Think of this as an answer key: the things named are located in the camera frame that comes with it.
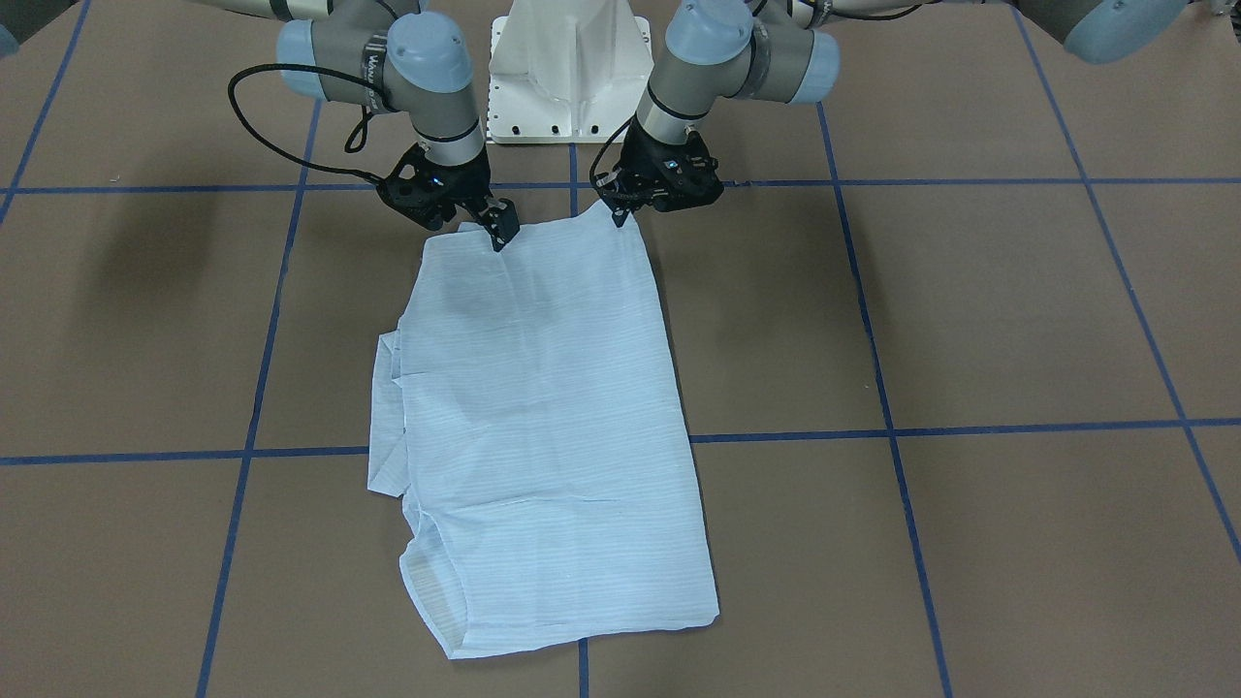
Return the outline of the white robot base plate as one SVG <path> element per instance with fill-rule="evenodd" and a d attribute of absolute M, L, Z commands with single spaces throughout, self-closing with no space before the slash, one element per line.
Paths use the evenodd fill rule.
<path fill-rule="evenodd" d="M 486 132 L 496 144 L 602 144 L 654 67 L 628 1 L 515 1 L 491 21 Z"/>

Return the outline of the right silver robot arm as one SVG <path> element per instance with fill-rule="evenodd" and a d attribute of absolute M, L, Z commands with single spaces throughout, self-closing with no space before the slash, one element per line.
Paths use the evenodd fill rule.
<path fill-rule="evenodd" d="M 240 71 L 227 84 L 230 106 L 251 137 L 237 87 L 257 75 L 280 75 L 298 94 L 357 106 L 347 153 L 364 150 L 375 116 L 408 116 L 414 144 L 386 174 L 345 168 L 381 202 L 437 231 L 457 212 L 503 250 L 520 230 L 514 202 L 491 193 L 491 161 L 473 89 L 472 56 L 460 27 L 423 1 L 222 1 L 226 12 L 282 24 L 276 61 Z"/>

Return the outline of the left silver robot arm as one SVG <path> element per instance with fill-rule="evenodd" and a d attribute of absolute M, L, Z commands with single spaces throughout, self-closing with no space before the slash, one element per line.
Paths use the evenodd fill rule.
<path fill-rule="evenodd" d="M 814 106 L 841 75 L 838 24 L 884 24 L 925 6 L 998 5 L 1028 19 L 1090 65 L 1129 57 L 1193 1 L 680 1 L 635 112 L 594 155 L 589 185 L 616 227 L 642 210 L 674 212 L 717 202 L 719 161 L 700 133 L 717 101 Z M 620 155 L 596 171 L 607 147 Z"/>

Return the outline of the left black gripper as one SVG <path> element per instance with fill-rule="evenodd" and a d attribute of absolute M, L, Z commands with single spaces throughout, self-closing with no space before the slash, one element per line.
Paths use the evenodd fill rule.
<path fill-rule="evenodd" d="M 611 170 L 611 194 L 604 202 L 617 229 L 633 215 L 632 200 L 688 200 L 694 183 L 688 176 L 688 161 L 694 155 L 694 137 L 681 132 L 685 142 L 668 144 L 652 137 L 632 116 L 620 147 L 620 159 Z"/>

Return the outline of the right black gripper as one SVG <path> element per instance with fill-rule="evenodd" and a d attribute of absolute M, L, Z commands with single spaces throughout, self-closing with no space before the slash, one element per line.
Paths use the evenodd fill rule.
<path fill-rule="evenodd" d="M 503 251 L 522 227 L 515 202 L 491 197 L 491 161 L 484 147 L 459 165 L 443 165 L 427 158 L 427 178 L 437 195 L 439 217 L 453 219 L 464 211 L 469 219 L 483 219 L 493 251 Z"/>

